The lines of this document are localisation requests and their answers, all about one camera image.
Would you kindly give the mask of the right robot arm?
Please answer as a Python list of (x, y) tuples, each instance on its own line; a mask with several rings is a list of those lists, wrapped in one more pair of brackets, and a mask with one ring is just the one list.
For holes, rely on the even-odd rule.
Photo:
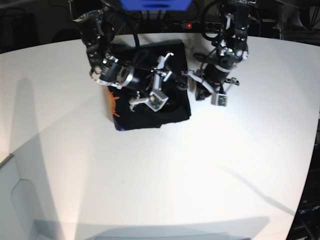
[[(169, 60), (175, 55), (156, 45), (141, 46), (129, 17), (105, 0), (70, 0), (71, 19), (77, 24), (86, 48), (90, 77), (99, 85), (131, 91), (129, 109), (145, 105), (153, 112), (168, 106), (167, 81), (173, 77)], [(107, 19), (114, 14), (129, 26), (134, 46), (114, 44), (115, 29)]]

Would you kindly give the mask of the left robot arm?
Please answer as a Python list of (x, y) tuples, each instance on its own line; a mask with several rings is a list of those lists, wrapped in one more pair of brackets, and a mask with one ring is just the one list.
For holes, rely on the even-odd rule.
[[(212, 97), (212, 104), (225, 107), (228, 96), (224, 84), (238, 85), (238, 80), (229, 78), (230, 72), (249, 55), (247, 38), (250, 26), (250, 10), (255, 4), (250, 0), (214, 0), (205, 6), (200, 15), (201, 36), (209, 41), (213, 50), (204, 54), (193, 53), (200, 62), (197, 70), (188, 70), (182, 76), (196, 82), (195, 98), (202, 101)], [(206, 32), (205, 18), (210, 8), (218, 6), (220, 27), (215, 37)]]

